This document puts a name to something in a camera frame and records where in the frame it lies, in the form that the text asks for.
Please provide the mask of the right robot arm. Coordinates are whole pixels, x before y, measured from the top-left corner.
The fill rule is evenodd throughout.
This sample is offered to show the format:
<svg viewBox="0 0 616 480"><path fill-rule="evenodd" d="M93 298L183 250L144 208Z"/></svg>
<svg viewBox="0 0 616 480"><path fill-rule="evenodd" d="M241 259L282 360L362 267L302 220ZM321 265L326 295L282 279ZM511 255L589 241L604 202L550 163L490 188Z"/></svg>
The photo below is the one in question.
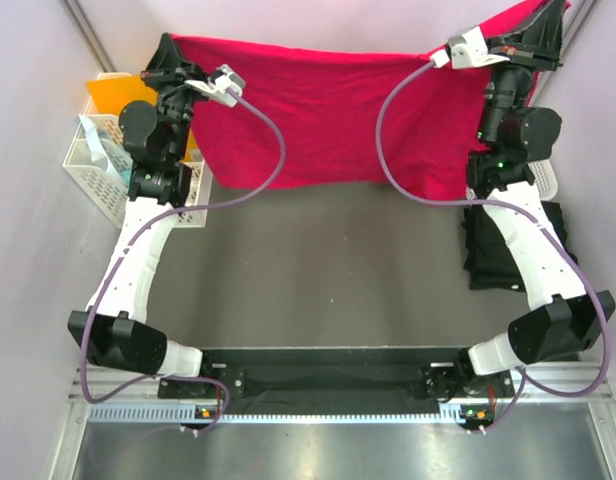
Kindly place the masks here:
<svg viewBox="0 0 616 480"><path fill-rule="evenodd" d="M502 235L530 309L506 332L458 355L455 384L469 396L486 389L493 374L589 349L601 334L599 317L615 309L609 292L589 296L561 253L529 167L551 156L561 130L554 110L527 101L536 74L560 65L564 11L562 1L543 1L504 33L476 26L451 48L454 66L491 70L477 130L485 148L470 153L467 183Z"/></svg>

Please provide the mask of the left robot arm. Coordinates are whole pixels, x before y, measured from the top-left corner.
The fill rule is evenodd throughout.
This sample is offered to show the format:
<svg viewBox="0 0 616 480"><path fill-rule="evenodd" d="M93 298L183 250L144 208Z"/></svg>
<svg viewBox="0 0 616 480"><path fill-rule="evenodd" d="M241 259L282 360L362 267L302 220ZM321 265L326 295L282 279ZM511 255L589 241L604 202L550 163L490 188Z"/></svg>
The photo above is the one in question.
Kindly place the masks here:
<svg viewBox="0 0 616 480"><path fill-rule="evenodd" d="M124 221L104 279L68 330L88 363L143 375L180 376L193 396L214 387L213 370L195 347L180 345L147 325L150 289L166 241L185 205L192 170L183 159L199 94L186 86L201 67L184 58L172 35L161 36L142 82L154 103L135 100L119 115L122 146L132 159Z"/></svg>

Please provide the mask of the red t shirt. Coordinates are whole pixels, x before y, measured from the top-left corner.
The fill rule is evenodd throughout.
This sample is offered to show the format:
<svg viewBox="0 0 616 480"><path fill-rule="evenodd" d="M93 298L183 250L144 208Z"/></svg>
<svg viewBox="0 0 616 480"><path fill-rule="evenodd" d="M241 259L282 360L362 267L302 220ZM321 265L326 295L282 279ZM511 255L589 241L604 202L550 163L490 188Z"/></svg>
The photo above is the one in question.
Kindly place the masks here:
<svg viewBox="0 0 616 480"><path fill-rule="evenodd" d="M246 107L194 108L191 130L220 185L290 189L394 177L408 192L456 200L479 146L491 71L428 68L425 53L345 53L176 37L183 55L246 82Z"/></svg>

